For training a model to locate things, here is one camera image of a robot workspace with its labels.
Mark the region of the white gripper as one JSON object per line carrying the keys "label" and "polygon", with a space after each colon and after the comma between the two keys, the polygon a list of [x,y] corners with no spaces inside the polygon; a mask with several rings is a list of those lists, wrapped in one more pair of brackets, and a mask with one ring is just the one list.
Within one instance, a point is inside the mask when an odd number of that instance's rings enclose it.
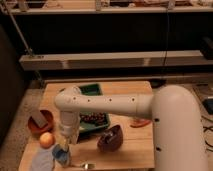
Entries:
{"label": "white gripper", "polygon": [[75,145],[79,136],[79,126],[59,125],[60,144],[65,147],[68,144]]}

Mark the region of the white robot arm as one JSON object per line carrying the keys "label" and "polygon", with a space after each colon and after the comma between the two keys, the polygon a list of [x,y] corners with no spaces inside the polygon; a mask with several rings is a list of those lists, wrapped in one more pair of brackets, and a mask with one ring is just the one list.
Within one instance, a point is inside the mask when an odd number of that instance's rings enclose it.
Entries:
{"label": "white robot arm", "polygon": [[55,96],[61,134],[76,141],[79,114],[106,112],[153,122],[155,171],[208,171],[201,111],[186,88],[168,85],[154,94],[83,95],[69,87]]}

